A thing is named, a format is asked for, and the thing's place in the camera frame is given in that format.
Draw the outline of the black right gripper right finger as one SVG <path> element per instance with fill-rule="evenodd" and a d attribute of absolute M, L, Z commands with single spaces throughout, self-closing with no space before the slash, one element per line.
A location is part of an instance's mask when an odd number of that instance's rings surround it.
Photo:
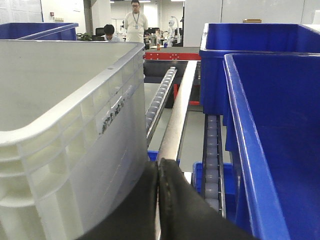
<path fill-rule="evenodd" d="M 254 240 L 223 218 L 187 182 L 177 163 L 159 163 L 159 215 L 163 240 Z"/>

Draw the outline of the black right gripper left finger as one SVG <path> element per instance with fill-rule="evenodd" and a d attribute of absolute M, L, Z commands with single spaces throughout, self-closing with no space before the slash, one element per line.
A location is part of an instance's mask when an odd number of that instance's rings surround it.
<path fill-rule="evenodd" d="M 80 240 L 154 240 L 158 197 L 158 163 L 148 161 L 130 193 Z"/>

